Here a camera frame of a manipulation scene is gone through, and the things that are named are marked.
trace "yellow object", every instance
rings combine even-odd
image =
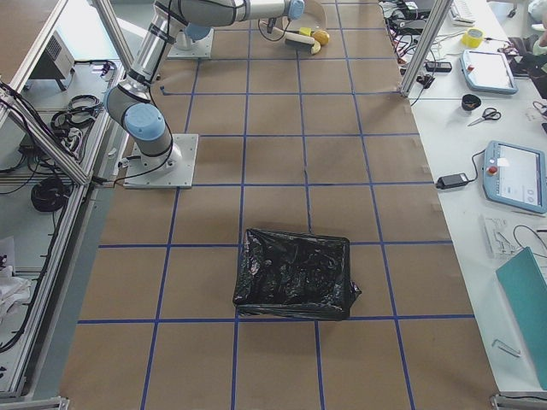
[[[483,31],[477,27],[473,27],[463,33],[462,43],[465,44],[467,47],[476,49],[480,46],[480,43],[482,43],[482,40],[484,38],[485,34],[483,33]]]
[[[319,44],[319,41],[315,40],[315,43],[311,48],[311,55],[319,53],[320,50],[321,44]]]
[[[300,27],[298,29],[298,34],[302,34],[303,36],[311,36],[311,28],[309,28],[309,27]]]
[[[328,32],[325,30],[317,30],[314,32],[311,37],[315,38],[321,45],[326,45],[331,36],[328,35]]]

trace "tablet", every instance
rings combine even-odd
[[[483,187],[488,199],[545,214],[545,177],[542,151],[499,141],[486,147]]]
[[[464,50],[460,61],[471,90],[501,94],[518,91],[504,53]]]

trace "white desk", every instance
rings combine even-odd
[[[478,18],[477,26],[488,37],[506,38],[484,0],[469,0],[468,3]],[[446,21],[441,34],[461,29],[463,28]],[[453,53],[463,50],[459,42],[460,36],[446,40],[443,42],[443,51]],[[500,42],[483,43],[480,48],[495,50],[501,45],[503,44]],[[458,59],[459,56],[447,57],[454,66],[452,72],[435,74],[436,80],[431,89],[425,90],[420,101],[413,106],[433,177],[437,179],[443,175],[465,172],[472,178],[474,169],[471,156],[483,150],[491,140],[547,152],[547,134],[541,127],[541,123],[547,121],[532,106],[532,101],[541,101],[532,81],[519,80],[520,89],[513,96],[473,92],[483,99],[483,105],[471,113],[464,112],[461,98],[471,91],[460,72]],[[421,87],[416,86],[410,98],[415,98],[420,90]],[[503,113],[502,119],[467,127],[469,122],[480,117],[485,107],[497,108]],[[482,155],[476,161],[480,173]],[[486,200],[480,176],[479,180],[464,188],[440,190],[439,198],[497,387],[501,392],[547,393],[539,386],[518,325],[514,322],[503,289],[497,282],[496,269],[504,260],[490,256],[484,223],[481,220],[483,216],[505,219],[512,230],[513,226],[519,224],[532,228],[547,226],[547,218],[519,214],[515,212],[516,208]],[[535,244],[536,247],[532,246],[532,249],[539,253],[542,251],[537,248],[537,242],[533,242],[525,232],[519,231],[519,239],[525,244]],[[495,339],[520,350],[521,357],[514,357],[497,346],[492,347]]]

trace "white keyboard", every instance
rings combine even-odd
[[[475,16],[469,10],[466,0],[453,0],[448,14],[456,26],[473,26],[475,24]]]

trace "green board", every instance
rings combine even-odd
[[[532,356],[539,384],[547,390],[547,284],[538,263],[530,248],[524,248],[496,274]]]

